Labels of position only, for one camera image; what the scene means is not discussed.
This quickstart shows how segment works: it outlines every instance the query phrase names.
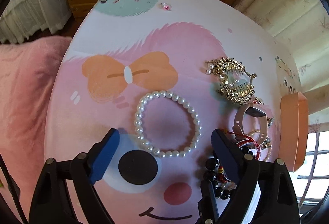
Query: pink cartoon nose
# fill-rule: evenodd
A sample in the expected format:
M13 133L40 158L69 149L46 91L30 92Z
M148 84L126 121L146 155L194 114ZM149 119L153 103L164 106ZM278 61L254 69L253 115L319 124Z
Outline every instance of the pink cartoon nose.
M181 205L185 203L192 194L192 188L185 182L171 184L164 192L163 198L169 205Z

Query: orange bow print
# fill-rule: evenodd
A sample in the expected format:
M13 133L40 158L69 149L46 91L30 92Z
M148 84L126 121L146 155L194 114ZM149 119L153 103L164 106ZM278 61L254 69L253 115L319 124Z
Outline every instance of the orange bow print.
M178 81L178 73L164 52L150 52L130 66L108 55L95 55L83 63L82 74L88 79L90 96L98 103L117 98L129 83L159 91L174 87Z

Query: window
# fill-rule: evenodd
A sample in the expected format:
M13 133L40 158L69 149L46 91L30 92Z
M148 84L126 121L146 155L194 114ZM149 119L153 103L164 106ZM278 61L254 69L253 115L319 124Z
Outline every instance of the window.
M329 131L310 133L304 164L290 173L300 212L302 206L316 205L329 187Z

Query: cartoon smile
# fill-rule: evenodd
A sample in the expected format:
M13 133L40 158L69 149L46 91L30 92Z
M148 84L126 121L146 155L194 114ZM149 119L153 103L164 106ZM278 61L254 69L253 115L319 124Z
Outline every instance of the cartoon smile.
M181 220L181 219L187 219L187 218L191 218L192 215L189 216L181 216L181 217L162 217L162 216L156 216L151 214L151 212L153 211L153 207L150 207L148 210L146 210L145 212L139 214L139 216L149 216L151 218L155 218L155 219L159 219L159 220Z

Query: metal screw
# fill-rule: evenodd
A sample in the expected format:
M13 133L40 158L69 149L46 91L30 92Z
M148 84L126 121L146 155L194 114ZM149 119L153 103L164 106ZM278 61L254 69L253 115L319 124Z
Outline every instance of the metal screw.
M284 162L281 158L278 158L278 159L276 160L276 162L277 162L279 165L284 165L284 164L285 164L285 162Z
M81 159L85 159L86 156L87 156L86 153L79 153L79 154L77 155L77 158L81 160Z
M245 155L244 155L244 158L245 158L246 160L252 160L252 159L253 159L252 155L250 155L250 154L245 154Z
M47 165L50 165L50 164L52 164L53 162L55 161L55 159L54 158L48 158L47 160L46 160L46 164Z

